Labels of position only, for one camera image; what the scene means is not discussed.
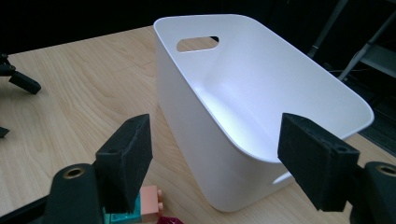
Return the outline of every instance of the wooden table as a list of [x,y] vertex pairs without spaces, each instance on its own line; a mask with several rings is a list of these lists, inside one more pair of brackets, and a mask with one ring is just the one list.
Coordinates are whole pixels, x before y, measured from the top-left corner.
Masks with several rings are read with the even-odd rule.
[[[163,117],[156,96],[152,27],[9,56],[42,85],[32,95],[0,79],[0,216],[47,195],[65,166],[94,161],[121,124],[150,114],[153,157],[144,186],[163,190],[164,215],[184,223],[348,223],[344,213],[318,212],[297,184],[235,212],[205,200]],[[396,159],[360,135],[347,140],[367,161]]]

